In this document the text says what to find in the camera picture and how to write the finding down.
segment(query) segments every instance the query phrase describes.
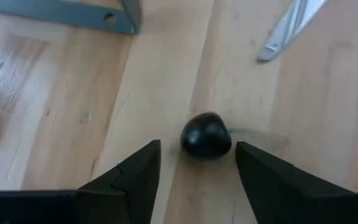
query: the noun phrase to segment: light wood surface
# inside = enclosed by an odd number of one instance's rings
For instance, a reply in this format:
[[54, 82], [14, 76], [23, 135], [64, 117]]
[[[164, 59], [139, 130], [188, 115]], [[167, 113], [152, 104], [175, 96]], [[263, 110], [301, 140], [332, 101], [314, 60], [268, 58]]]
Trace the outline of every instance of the light wood surface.
[[136, 37], [0, 14], [0, 189], [77, 188], [161, 139], [152, 223], [256, 223], [233, 151], [180, 153], [186, 121], [216, 111], [234, 142], [358, 191], [358, 1], [257, 64], [290, 1], [145, 0]]

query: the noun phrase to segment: black stone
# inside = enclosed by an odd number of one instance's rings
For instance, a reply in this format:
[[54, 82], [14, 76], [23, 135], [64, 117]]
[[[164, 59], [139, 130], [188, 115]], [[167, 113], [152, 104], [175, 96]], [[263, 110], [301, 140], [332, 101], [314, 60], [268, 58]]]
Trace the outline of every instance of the black stone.
[[231, 147], [231, 137], [216, 113], [200, 114], [187, 122], [180, 137], [181, 148], [199, 160], [216, 159]]

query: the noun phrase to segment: screw hole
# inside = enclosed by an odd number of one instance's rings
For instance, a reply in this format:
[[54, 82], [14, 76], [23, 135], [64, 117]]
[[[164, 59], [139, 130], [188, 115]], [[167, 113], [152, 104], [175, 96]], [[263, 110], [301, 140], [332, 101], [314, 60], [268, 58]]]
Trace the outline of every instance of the screw hole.
[[104, 22], [110, 25], [113, 25], [116, 23], [116, 17], [112, 13], [107, 13], [104, 16]]

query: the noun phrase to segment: hardwood floor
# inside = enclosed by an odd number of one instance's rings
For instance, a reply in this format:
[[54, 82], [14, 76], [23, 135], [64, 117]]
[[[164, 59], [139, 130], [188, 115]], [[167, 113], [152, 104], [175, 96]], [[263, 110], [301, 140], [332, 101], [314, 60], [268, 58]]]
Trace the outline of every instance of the hardwood floor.
[[358, 191], [358, 1], [256, 63], [290, 3], [146, 0], [135, 37], [0, 14], [0, 190], [77, 188], [161, 139], [152, 223], [256, 223], [233, 151], [180, 153], [186, 121], [216, 111], [234, 142]]

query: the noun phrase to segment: gray metal bracket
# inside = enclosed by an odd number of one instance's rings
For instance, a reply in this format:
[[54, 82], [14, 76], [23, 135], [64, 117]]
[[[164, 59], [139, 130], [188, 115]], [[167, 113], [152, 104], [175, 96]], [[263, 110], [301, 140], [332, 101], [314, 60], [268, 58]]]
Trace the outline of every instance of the gray metal bracket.
[[90, 29], [136, 34], [142, 22], [139, 0], [120, 0], [122, 10], [61, 0], [0, 0], [0, 12]]

